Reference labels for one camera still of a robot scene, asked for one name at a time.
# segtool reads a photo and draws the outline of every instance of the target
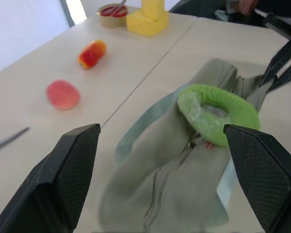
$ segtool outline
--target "gray fabric bag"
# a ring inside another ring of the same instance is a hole
[[[189,83],[149,108],[116,148],[118,167],[100,202],[102,228],[121,233],[230,232],[226,209],[237,181],[230,151],[204,146],[205,140],[180,113],[177,96],[191,84],[209,84],[259,111],[272,84],[259,87],[260,80],[239,77],[236,67],[213,59]]]

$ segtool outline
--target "yellow sponge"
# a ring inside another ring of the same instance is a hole
[[[138,10],[127,16],[126,23],[128,31],[152,37],[167,27],[168,12],[164,11],[159,19],[152,20]]]
[[[142,13],[150,19],[157,20],[164,14],[164,0],[142,0]]]

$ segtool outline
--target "green plush donut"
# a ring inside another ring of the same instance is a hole
[[[212,106],[227,113],[219,117],[203,106]],[[225,124],[260,130],[260,120],[254,106],[225,90],[205,84],[194,84],[184,89],[178,97],[178,106],[188,122],[207,141],[228,148],[223,128]]]

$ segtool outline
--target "white table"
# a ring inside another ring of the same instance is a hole
[[[83,71],[76,64],[77,55],[98,37],[106,41],[109,54],[96,68]],[[241,75],[253,76],[263,73],[285,42],[268,29],[203,18],[193,22],[192,17],[173,14],[168,29],[154,38],[103,29],[95,17],[70,29],[0,73],[0,125],[4,129],[8,124],[32,127],[0,150],[0,212],[63,133],[98,122],[103,127],[92,184],[75,232],[99,231],[98,200],[111,175],[116,144],[132,123],[157,100],[190,80],[210,58],[229,60]],[[55,111],[47,103],[45,87],[58,78],[72,82],[82,94],[81,104],[71,111]],[[277,132],[284,137],[279,141],[291,153],[289,97],[291,85],[270,94],[261,118],[266,132],[276,132],[280,126]],[[235,203],[244,212],[239,213]],[[258,232],[260,226],[239,187],[230,206],[233,231]]]

